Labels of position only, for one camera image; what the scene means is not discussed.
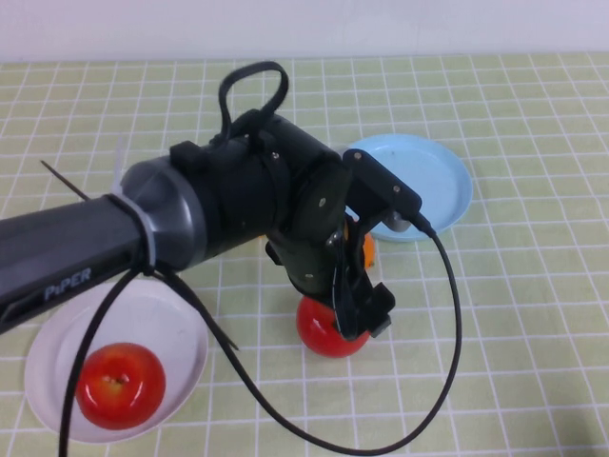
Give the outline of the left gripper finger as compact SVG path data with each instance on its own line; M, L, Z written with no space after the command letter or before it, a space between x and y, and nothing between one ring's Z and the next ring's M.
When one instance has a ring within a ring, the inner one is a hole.
M353 341L366 330L360 323L363 310L372 300L373 286L367 280L355 285L348 280L338 280L335 284L336 328L347 341Z
M395 297L385 285L373 289L373 335L381 335L390 325L390 311L395 307Z

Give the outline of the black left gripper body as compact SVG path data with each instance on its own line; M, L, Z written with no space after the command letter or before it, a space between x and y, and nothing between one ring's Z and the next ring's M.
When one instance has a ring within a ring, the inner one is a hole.
M291 284L303 296L331 309L362 309L372 304L375 286L364 260L364 225L346 215L343 228L321 241L297 240L273 232L265 252L285 269Z

